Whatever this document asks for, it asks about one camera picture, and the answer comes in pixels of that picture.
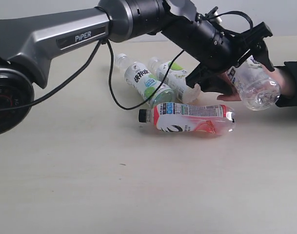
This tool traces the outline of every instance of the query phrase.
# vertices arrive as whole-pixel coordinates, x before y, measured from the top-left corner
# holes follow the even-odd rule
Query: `robotic arm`
[[[47,86],[53,58],[98,40],[119,43],[162,33],[200,62],[186,83],[198,83],[204,92],[230,94],[217,75],[250,55],[273,71],[263,40],[272,36],[267,25],[250,21],[249,30],[232,33],[219,24],[217,9],[202,15],[190,0],[100,0],[92,9],[0,20],[0,109],[32,102],[32,84]],[[0,112],[0,134],[30,108]]]

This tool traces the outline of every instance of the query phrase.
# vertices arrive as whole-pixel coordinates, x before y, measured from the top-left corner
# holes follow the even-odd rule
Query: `beige table surface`
[[[267,40],[275,65],[297,60],[297,37]],[[52,63],[50,91],[94,45]],[[143,62],[172,59],[171,42],[122,43]],[[297,108],[252,112],[219,138],[165,134],[119,109],[109,52],[0,136],[0,234],[297,234]],[[178,63],[192,71],[188,54]],[[141,101],[115,70],[121,103]],[[201,94],[200,105],[219,103]]]

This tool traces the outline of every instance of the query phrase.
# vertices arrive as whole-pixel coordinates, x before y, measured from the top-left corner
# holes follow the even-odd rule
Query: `plastic bottle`
[[[250,110],[265,110],[280,97],[279,84],[264,72],[261,64],[252,56],[239,68],[232,67],[226,75]]]
[[[139,122],[151,123],[164,132],[206,132],[223,135],[236,126],[234,111],[225,105],[193,106],[161,103],[152,110],[139,111]]]
[[[137,62],[125,54],[115,56],[115,66],[120,69],[126,82],[133,86],[144,100],[148,99],[161,84],[143,63]],[[150,107],[154,107],[159,103],[171,102],[174,100],[174,91],[168,85],[163,84],[147,104]]]
[[[157,57],[153,57],[148,62],[148,69],[160,81],[162,81],[171,62],[172,61],[164,61]],[[165,83],[174,90],[176,98],[184,104],[193,102],[199,97],[201,93],[201,89],[198,84],[195,85],[194,89],[186,85],[185,78],[187,76],[188,72],[186,70],[181,68],[176,63],[173,63],[165,80]]]

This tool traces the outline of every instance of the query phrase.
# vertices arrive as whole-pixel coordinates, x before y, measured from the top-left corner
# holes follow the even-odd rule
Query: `human hand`
[[[286,98],[292,98],[296,92],[296,84],[294,79],[292,78],[292,75],[288,72],[276,68],[274,72],[270,72],[268,69],[266,69],[265,66],[263,66],[264,72],[274,79],[279,85],[281,89],[281,95],[285,96]],[[241,101],[238,92],[232,85],[230,79],[228,78],[226,73],[223,73],[220,75],[220,78],[226,81],[229,85],[232,86],[233,94],[230,96],[227,95],[220,95],[218,96],[217,100],[221,101]]]

